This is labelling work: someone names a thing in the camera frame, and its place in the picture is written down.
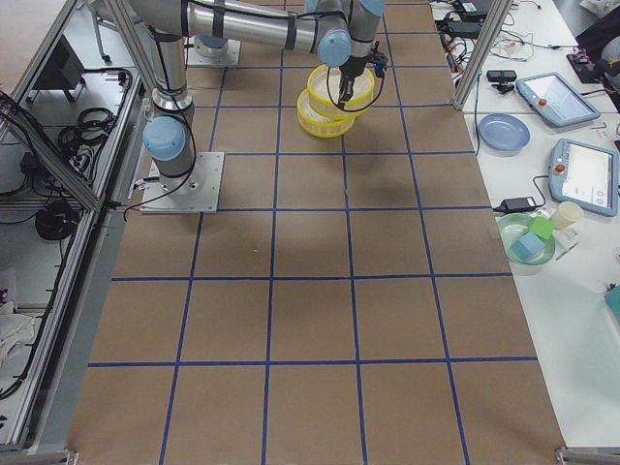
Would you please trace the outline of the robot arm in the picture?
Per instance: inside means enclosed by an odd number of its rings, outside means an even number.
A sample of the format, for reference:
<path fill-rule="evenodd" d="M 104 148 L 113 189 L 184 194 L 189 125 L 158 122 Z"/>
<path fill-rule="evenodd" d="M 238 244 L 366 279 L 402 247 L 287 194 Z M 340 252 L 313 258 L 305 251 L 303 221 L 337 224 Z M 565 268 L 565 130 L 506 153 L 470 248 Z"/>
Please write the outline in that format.
<path fill-rule="evenodd" d="M 241 1 L 133 1 L 151 41 L 157 109 L 181 113 L 191 106 L 185 67 L 235 66 L 242 43 L 256 43 L 318 56 L 340 73 L 332 104 L 353 112 L 354 84 L 368 65 L 387 65 L 375 35 L 382 1 L 308 1 L 302 13 Z"/>

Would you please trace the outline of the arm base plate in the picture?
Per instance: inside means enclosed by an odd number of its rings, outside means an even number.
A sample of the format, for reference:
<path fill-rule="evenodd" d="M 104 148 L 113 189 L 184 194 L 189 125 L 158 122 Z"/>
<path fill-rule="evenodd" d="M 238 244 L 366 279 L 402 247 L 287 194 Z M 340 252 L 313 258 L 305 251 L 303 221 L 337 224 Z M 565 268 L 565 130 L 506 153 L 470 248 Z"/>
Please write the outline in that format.
<path fill-rule="evenodd" d="M 237 67 L 241 51 L 240 41 L 228 41 L 221 47 L 209 47 L 197 36 L 190 39 L 186 47 L 189 68 Z"/>
<path fill-rule="evenodd" d="M 147 214 L 216 213 L 218 210 L 224 152 L 199 152 L 189 179 L 162 177 L 155 162 L 149 176 L 156 180 L 145 185 L 139 210 Z"/>

